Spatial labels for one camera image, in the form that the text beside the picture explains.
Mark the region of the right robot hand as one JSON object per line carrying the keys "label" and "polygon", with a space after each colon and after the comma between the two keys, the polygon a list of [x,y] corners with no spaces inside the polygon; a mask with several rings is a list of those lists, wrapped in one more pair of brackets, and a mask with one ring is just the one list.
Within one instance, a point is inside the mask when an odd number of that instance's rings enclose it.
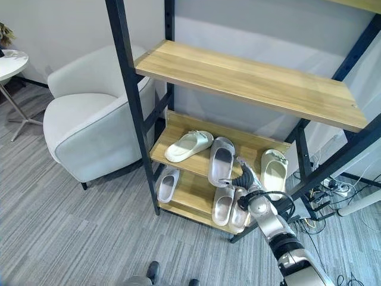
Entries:
{"label": "right robot hand", "polygon": [[234,179],[219,179],[218,182],[226,185],[241,187],[246,190],[249,190],[252,187],[255,187],[256,189],[261,189],[261,182],[257,178],[253,168],[242,157],[235,157],[235,162],[237,162],[241,167],[242,174]]}

